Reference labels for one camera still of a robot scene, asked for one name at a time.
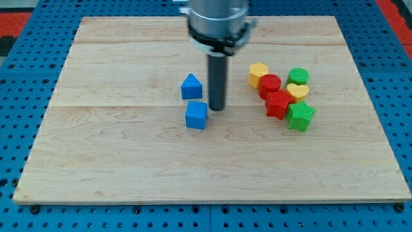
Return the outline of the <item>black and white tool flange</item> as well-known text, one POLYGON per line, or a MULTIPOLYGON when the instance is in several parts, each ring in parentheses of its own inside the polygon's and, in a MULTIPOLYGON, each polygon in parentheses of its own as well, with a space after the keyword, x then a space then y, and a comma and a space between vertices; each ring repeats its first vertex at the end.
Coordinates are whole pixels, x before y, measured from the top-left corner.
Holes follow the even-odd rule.
POLYGON ((256 24, 257 19, 244 22, 240 31, 222 39, 207 37, 197 32, 190 24, 187 24, 187 26, 190 41, 197 49, 215 57, 230 57, 248 43, 256 24))

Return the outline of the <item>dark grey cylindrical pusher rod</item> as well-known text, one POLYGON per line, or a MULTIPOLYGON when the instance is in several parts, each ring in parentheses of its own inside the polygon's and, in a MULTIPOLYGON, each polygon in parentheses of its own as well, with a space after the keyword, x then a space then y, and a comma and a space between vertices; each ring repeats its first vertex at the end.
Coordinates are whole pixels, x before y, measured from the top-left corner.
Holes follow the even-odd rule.
POLYGON ((209 108, 221 111, 225 107, 227 87, 227 57, 207 56, 209 108))

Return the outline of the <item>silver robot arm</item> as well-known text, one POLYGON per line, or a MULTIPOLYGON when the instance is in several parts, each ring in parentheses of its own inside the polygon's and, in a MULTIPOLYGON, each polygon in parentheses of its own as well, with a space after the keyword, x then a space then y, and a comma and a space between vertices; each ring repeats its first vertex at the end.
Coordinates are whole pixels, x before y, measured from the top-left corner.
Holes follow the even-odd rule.
POLYGON ((191 43, 207 56, 209 108, 226 105, 228 59, 249 41, 256 20, 248 20, 246 0, 189 0, 180 8, 191 43))

